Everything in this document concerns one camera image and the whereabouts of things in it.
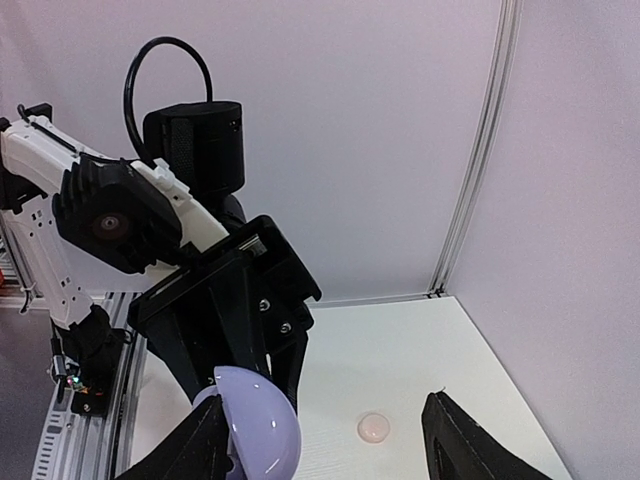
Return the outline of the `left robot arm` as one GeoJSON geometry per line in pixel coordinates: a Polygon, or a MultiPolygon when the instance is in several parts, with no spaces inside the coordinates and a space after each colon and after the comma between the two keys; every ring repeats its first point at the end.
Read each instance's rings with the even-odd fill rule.
{"type": "Polygon", "coordinates": [[[275,222],[246,220],[238,176],[195,198],[160,158],[111,159],[64,134],[43,103],[1,123],[1,228],[27,295],[47,303],[52,377],[80,415],[105,416],[127,343],[143,337],[194,397],[218,366],[272,381],[291,403],[321,291],[275,222]],[[72,244],[152,287],[116,327],[72,272],[72,244]]]}

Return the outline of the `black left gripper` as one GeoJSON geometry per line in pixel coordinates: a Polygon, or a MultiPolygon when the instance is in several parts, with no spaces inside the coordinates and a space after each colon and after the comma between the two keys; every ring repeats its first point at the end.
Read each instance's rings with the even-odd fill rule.
{"type": "Polygon", "coordinates": [[[260,215],[136,299],[128,323],[147,339],[189,400],[211,385],[207,340],[230,364],[259,373],[298,408],[313,317],[322,292],[275,221],[260,215]]]}

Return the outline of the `purple earbud charging case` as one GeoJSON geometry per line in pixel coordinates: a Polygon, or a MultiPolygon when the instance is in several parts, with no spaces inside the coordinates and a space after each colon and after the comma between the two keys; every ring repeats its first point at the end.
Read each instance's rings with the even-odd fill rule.
{"type": "Polygon", "coordinates": [[[297,414],[286,395],[269,379],[236,366],[214,368],[214,384],[198,392],[194,408],[219,396],[228,427],[225,479],[294,477],[302,434],[297,414]]]}

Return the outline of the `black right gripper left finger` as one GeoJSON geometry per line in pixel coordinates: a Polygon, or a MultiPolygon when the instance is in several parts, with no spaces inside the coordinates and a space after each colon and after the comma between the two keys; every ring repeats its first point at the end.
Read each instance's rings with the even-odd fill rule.
{"type": "Polygon", "coordinates": [[[220,395],[202,401],[155,449],[117,479],[223,480],[233,469],[220,395]]]}

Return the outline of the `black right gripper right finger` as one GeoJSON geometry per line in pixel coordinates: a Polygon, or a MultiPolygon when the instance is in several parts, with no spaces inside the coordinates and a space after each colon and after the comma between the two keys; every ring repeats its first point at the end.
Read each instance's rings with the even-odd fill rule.
{"type": "Polygon", "coordinates": [[[427,395],[421,426],[430,479],[548,477],[506,449],[445,392],[427,395]]]}

